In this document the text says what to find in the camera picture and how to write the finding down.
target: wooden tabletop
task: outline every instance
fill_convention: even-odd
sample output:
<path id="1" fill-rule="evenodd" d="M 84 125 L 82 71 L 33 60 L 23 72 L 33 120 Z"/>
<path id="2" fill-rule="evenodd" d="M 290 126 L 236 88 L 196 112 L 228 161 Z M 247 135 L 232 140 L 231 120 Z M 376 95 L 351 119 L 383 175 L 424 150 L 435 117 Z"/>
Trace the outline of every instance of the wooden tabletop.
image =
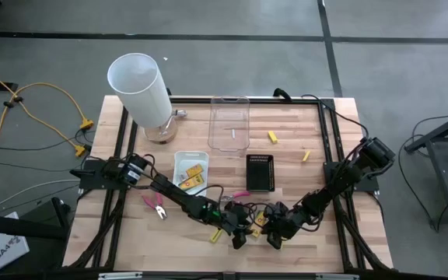
<path id="1" fill-rule="evenodd" d="M 358 120 L 352 98 L 334 99 L 337 112 Z M 172 178 L 174 153 L 177 151 L 204 151 L 210 155 L 208 184 L 220 184 L 225 194 L 245 190 L 246 167 L 244 156 L 230 156 L 213 152 L 207 143 L 209 104 L 175 104 L 174 109 L 187 111 L 187 117 L 178 121 L 176 138 L 166 145 L 148 142 L 138 131 L 135 152 L 151 153 L 156 157 L 156 168 Z M 91 155 L 107 159 L 114 154 L 122 104 L 116 96 L 105 96 Z M 327 126 L 330 143 L 329 115 Z M 126 128 L 122 155 L 125 155 L 131 120 Z M 362 137 L 360 127 L 338 118 L 345 154 Z M 272 144 L 268 131 L 274 131 L 279 143 Z M 302 163 L 306 150 L 307 162 Z M 249 154 L 274 156 L 275 192 L 252 194 L 241 202 L 284 202 L 291 207 L 305 193 L 324 186 L 322 165 L 325 161 L 321 141 L 317 107 L 312 105 L 251 104 Z M 140 184 L 149 184 L 142 179 Z M 217 200 L 220 190 L 209 189 L 207 197 Z M 100 224 L 105 191 L 91 191 L 78 204 L 64 265 L 71 264 L 86 249 Z M 247 237 L 247 243 L 234 250 L 231 236 L 221 235 L 215 244 L 208 240 L 215 231 L 187 217 L 180 207 L 164 198 L 163 207 L 168 218 L 161 220 L 142 200 L 142 194 L 153 195 L 151 190 L 130 190 L 124 209 L 118 243 L 115 270 L 136 271 L 241 271 L 241 272 L 339 272 L 342 271 L 340 247 L 334 221 L 333 206 L 324 214 L 324 220 L 315 233 L 300 230 L 281 250 L 271 247 L 266 236 Z M 380 209 L 368 194 L 354 194 L 359 230 L 380 260 L 392 266 Z M 110 235 L 103 250 L 107 257 Z M 352 263 L 355 264 L 353 242 L 348 237 Z"/>

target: wire cutters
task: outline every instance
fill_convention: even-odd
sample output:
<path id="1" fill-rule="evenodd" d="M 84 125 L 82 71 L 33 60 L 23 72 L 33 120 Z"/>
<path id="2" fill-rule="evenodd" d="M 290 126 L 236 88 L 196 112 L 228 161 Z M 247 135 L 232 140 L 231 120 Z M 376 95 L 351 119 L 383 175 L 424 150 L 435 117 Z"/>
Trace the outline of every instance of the wire cutters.
<path id="1" fill-rule="evenodd" d="M 162 195 L 159 193 L 155 193 L 155 197 L 156 197 L 156 204 L 152 202 L 151 199 L 149 199 L 147 196 L 142 195 L 143 197 L 143 201 L 145 201 L 145 203 L 152 208 L 153 210 L 155 210 L 160 218 L 162 220 L 167 218 L 167 214 L 165 212 L 165 209 L 162 207 Z"/>
<path id="2" fill-rule="evenodd" d="M 248 191 L 239 191 L 237 193 L 231 194 L 231 195 L 224 195 L 221 198 L 222 202 L 229 202 L 232 201 L 234 198 L 238 198 L 240 196 L 249 196 L 250 193 Z"/>

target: gray floor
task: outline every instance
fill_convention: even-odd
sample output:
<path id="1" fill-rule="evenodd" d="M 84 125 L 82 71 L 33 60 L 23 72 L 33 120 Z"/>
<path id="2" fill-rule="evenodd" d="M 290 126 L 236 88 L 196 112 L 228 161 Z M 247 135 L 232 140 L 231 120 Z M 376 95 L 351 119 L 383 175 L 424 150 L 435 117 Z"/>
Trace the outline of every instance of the gray floor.
<path id="1" fill-rule="evenodd" d="M 325 0 L 325 4 L 333 36 L 448 37 L 448 1 Z M 314 0 L 19 0 L 5 2 L 0 9 L 0 30 L 322 35 Z M 0 78 L 20 85 L 57 84 L 96 121 L 103 96 L 112 94 L 105 79 L 107 67 L 128 52 L 153 56 L 176 95 L 270 96 L 276 87 L 295 96 L 334 95 L 324 43 L 0 39 Z M 416 122 L 448 114 L 448 44 L 334 44 L 334 54 L 343 96 L 356 98 L 370 134 L 395 152 Z M 74 135 L 80 119 L 64 96 L 45 88 L 30 89 L 23 96 L 31 112 Z M 0 93 L 0 113 L 8 97 Z M 431 121 L 419 131 L 439 123 Z M 10 110 L 0 146 L 41 147 L 60 140 L 16 108 Z M 43 152 L 0 151 L 0 161 L 55 170 L 79 164 L 67 144 Z M 445 202 L 430 164 L 405 155 L 403 165 L 425 205 L 438 215 Z M 66 172 L 0 166 L 0 200 L 33 184 L 72 178 Z M 66 186 L 37 189 L 5 206 Z M 395 267 L 448 276 L 448 225 L 439 234 L 429 228 L 396 166 L 380 178 L 380 188 Z M 60 197 L 74 207 L 76 190 Z M 24 213 L 34 205 L 17 210 Z"/>

